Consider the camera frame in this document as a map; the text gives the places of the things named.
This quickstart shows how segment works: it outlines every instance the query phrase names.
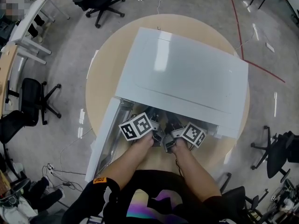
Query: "desk leg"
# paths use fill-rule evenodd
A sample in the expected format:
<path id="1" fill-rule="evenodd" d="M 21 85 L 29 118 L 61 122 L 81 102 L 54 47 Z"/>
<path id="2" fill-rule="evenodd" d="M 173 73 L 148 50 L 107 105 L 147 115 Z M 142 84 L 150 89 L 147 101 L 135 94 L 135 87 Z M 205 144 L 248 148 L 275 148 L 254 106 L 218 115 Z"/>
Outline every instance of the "desk leg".
<path id="1" fill-rule="evenodd" d="M 51 22 L 55 22 L 55 19 L 52 16 L 50 16 L 48 13 L 46 13 L 44 10 L 41 9 L 40 12 L 44 14 L 47 18 L 49 18 Z"/>
<path id="2" fill-rule="evenodd" d="M 54 7 L 56 7 L 56 9 L 63 15 L 66 17 L 67 20 L 69 20 L 70 16 L 68 14 L 66 14 L 64 11 L 60 10 L 59 7 L 57 7 L 57 5 L 55 4 L 55 2 L 53 0 L 49 0 Z"/>
<path id="3" fill-rule="evenodd" d="M 40 63 L 44 64 L 44 65 L 46 64 L 46 62 L 45 62 L 44 60 L 42 60 L 42 59 L 40 59 L 40 58 L 38 58 L 38 57 L 36 57 L 36 56 L 30 54 L 29 52 L 23 50 L 22 48 L 18 48 L 17 52 L 18 52 L 21 56 L 26 56 L 26 57 L 28 57 L 28 58 L 31 58 L 31 59 L 37 61 L 37 62 L 40 62 Z"/>
<path id="4" fill-rule="evenodd" d="M 34 49 L 33 47 L 31 47 L 31 46 L 30 46 L 27 42 L 25 42 L 25 41 L 17 42 L 17 44 L 18 44 L 19 46 L 24 47 L 25 49 L 28 49 L 28 50 L 30 50 L 30 51 L 36 53 L 36 54 L 38 54 L 38 52 L 39 52 L 38 49 Z"/>
<path id="5" fill-rule="evenodd" d="M 22 41 L 25 41 L 25 42 L 29 43 L 32 46 L 35 46 L 36 48 L 48 53 L 49 55 L 51 55 L 51 53 L 52 53 L 52 51 L 46 49 L 45 47 L 42 47 L 41 45 L 37 44 L 36 42 L 32 41 L 31 39 L 28 39 L 28 38 L 24 37 L 22 39 Z"/>

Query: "orange label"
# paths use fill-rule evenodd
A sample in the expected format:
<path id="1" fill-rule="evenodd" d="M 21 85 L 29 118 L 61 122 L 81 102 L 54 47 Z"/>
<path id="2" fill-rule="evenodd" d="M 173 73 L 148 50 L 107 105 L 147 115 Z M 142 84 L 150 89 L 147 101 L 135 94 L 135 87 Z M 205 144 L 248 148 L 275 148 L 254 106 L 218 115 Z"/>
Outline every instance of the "orange label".
<path id="1" fill-rule="evenodd" d="M 98 178 L 96 178 L 96 179 L 93 180 L 93 184 L 101 183 L 101 182 L 107 182 L 107 178 L 105 178 L 105 177 L 98 177 Z"/>

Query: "shoe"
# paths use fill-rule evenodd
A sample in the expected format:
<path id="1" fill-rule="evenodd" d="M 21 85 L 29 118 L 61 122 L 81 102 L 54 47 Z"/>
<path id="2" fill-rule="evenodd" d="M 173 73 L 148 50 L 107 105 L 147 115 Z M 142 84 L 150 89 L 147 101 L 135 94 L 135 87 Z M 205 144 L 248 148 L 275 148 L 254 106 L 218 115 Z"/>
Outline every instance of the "shoe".
<path id="1" fill-rule="evenodd" d="M 38 34 L 37 35 L 37 40 L 38 40 L 39 43 L 42 43 L 43 42 L 42 36 Z"/>
<path id="2" fill-rule="evenodd" d="M 49 183 L 49 184 L 48 184 L 48 187 L 49 187 L 49 188 L 53 188 L 54 185 L 53 185 L 53 183 L 50 181 L 49 177 L 48 177 L 47 175 L 45 175 L 44 178 L 48 180 L 48 183 Z"/>
<path id="3" fill-rule="evenodd" d="M 51 26 L 51 22 L 47 22 L 47 23 L 44 23 L 43 25 L 42 25 L 42 28 L 44 29 L 44 30 L 46 30 L 49 26 Z"/>
<path id="4" fill-rule="evenodd" d="M 62 192 L 62 198 L 65 198 L 64 189 L 62 187 L 59 187 L 57 190 L 60 190 Z"/>

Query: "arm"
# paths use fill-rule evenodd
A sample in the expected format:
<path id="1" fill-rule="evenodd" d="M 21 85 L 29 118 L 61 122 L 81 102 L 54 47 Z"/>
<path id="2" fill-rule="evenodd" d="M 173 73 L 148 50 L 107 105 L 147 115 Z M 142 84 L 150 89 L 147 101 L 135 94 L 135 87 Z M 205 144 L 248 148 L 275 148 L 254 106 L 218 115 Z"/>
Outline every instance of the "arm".
<path id="1" fill-rule="evenodd" d="M 212 196 L 221 196 L 214 179 L 197 162 L 183 139 L 177 139 L 172 151 L 178 160 L 186 184 L 200 201 L 204 202 Z"/>
<path id="2" fill-rule="evenodd" d="M 133 144 L 121 157 L 111 163 L 102 173 L 102 177 L 113 179 L 122 190 L 131 180 L 139 164 L 154 144 L 153 133 L 149 132 Z"/>

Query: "round wooden table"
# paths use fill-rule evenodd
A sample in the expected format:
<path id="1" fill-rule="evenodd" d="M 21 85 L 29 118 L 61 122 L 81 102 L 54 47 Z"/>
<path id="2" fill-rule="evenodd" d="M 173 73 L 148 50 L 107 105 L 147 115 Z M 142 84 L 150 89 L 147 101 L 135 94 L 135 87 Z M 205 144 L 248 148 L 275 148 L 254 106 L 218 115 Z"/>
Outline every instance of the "round wooden table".
<path id="1" fill-rule="evenodd" d="M 89 70 L 85 94 L 86 108 L 88 118 L 96 135 L 109 101 L 115 94 L 122 69 L 139 27 L 160 29 L 174 33 L 238 56 L 233 46 L 224 36 L 207 24 L 190 17 L 160 14 L 143 17 L 125 25 L 102 45 Z M 248 117 L 249 100 L 249 86 L 247 85 L 247 95 L 239 135 L 241 135 Z M 224 160 L 227 153 L 235 146 L 236 141 L 236 139 L 228 137 L 216 139 L 212 136 L 207 136 L 201 146 L 198 149 L 193 149 L 192 152 L 201 165 L 210 170 L 218 162 Z M 122 144 L 119 146 L 115 158 L 120 156 L 129 147 L 129 144 L 122 141 Z M 178 172 L 174 155 L 167 154 L 162 147 L 152 148 L 139 169 L 159 169 Z"/>

